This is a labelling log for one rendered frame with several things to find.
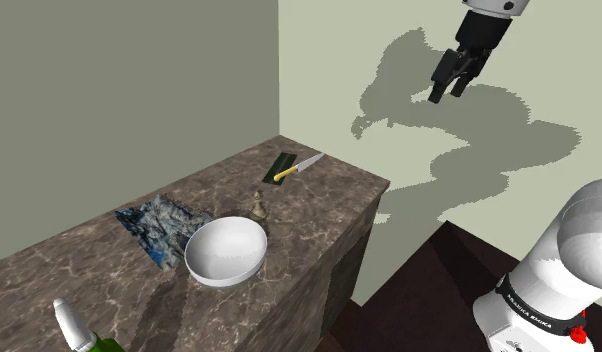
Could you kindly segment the brass chess pawn figure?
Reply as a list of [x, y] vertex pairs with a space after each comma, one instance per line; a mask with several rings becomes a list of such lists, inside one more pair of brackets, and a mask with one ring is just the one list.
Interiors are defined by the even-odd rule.
[[253, 194], [253, 208], [250, 211], [250, 217], [256, 221], [263, 221], [268, 217], [268, 213], [262, 203], [263, 194], [260, 190], [257, 190]]

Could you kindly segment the green bottle with white cap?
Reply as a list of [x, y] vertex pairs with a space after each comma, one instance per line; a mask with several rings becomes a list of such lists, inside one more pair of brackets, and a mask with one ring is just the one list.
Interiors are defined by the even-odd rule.
[[53, 307], [59, 328], [72, 352], [125, 352], [114, 339], [102, 339], [88, 329], [63, 298], [56, 298]]

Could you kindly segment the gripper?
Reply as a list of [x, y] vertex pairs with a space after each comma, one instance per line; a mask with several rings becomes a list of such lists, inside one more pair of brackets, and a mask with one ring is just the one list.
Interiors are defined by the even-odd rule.
[[431, 76], [432, 91], [428, 100], [438, 104], [447, 87], [454, 82], [450, 94], [460, 97], [468, 84], [483, 70], [512, 22], [469, 10], [456, 35], [458, 50], [447, 49]]

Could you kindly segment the yellow-handled knife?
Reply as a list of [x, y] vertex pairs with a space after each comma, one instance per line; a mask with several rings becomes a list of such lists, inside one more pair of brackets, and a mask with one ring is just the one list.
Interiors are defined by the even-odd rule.
[[275, 182], [278, 182], [280, 179], [282, 179], [282, 178], [284, 178], [284, 177], [286, 177], [286, 176], [288, 176], [288, 175], [290, 175], [292, 173], [302, 172], [303, 170], [305, 170], [306, 168], [308, 168], [309, 166], [311, 166], [312, 164], [314, 164], [315, 162], [317, 162], [318, 160], [320, 160], [323, 156], [324, 156], [324, 153], [320, 153], [320, 154], [317, 154], [317, 155], [315, 155], [315, 156], [313, 156], [311, 158], [308, 158], [308, 159], [306, 159], [306, 160], [298, 163], [295, 166], [292, 166], [292, 167], [290, 167], [290, 168], [288, 168], [288, 169], [286, 169], [286, 170], [284, 170], [284, 171], [282, 171], [280, 173], [275, 174], [274, 177], [273, 177], [273, 180]]

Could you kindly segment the blue grey crumpled cloth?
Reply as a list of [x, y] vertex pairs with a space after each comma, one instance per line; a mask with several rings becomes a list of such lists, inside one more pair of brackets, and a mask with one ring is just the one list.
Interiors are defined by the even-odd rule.
[[114, 214], [152, 261], [165, 271], [184, 261], [189, 239], [214, 219], [210, 212], [192, 210], [164, 195]]

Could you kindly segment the dark green flat mat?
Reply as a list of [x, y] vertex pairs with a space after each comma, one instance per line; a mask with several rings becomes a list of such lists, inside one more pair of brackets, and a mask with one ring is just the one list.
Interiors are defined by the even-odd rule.
[[270, 169], [268, 170], [268, 172], [266, 173], [266, 175], [264, 176], [264, 178], [262, 179], [262, 182], [277, 186], [281, 185], [284, 181], [284, 177], [282, 177], [278, 181], [275, 181], [274, 177], [277, 174], [291, 168], [294, 165], [296, 158], [296, 154], [281, 152], [270, 167]]

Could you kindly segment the white bowl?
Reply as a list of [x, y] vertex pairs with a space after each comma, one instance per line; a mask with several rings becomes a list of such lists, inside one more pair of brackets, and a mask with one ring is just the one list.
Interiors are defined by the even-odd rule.
[[186, 266], [199, 283], [227, 288], [258, 272], [267, 252], [267, 235], [257, 222], [239, 216], [222, 217], [198, 229], [184, 252]]

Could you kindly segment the brown marble counter cabinet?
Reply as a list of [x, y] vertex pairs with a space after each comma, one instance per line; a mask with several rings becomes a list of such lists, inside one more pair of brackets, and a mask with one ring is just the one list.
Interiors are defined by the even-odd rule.
[[293, 166], [319, 154], [276, 136], [162, 189], [217, 216], [247, 215], [262, 192], [268, 250], [247, 282], [217, 290], [185, 266], [161, 270], [105, 213], [0, 260], [0, 352], [70, 352], [59, 297], [125, 352], [314, 352], [348, 301], [330, 287], [354, 287], [340, 268], [360, 263], [388, 183], [330, 156], [263, 183], [281, 152]]

